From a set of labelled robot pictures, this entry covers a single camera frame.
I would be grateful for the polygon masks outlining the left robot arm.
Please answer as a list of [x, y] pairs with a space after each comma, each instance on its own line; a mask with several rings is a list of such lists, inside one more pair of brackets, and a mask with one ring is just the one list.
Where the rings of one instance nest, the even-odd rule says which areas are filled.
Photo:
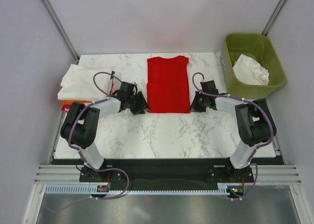
[[87, 105], [74, 102], [62, 124], [60, 136], [79, 153], [96, 181], [104, 181], [108, 174], [103, 166], [105, 159], [95, 144], [99, 119], [126, 109], [137, 115], [151, 108], [136, 85], [122, 82], [118, 90], [102, 100]]

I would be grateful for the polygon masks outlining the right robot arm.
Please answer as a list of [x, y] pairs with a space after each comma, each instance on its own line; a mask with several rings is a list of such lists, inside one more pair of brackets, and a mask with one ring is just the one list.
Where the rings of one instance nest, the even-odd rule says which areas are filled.
[[237, 181], [242, 168], [249, 166], [260, 147], [271, 144], [277, 133], [265, 99], [245, 100], [218, 92], [213, 80], [201, 82], [190, 106], [193, 112], [206, 112], [207, 108], [224, 111], [236, 116], [240, 142], [229, 157], [231, 165], [225, 168], [225, 177]]

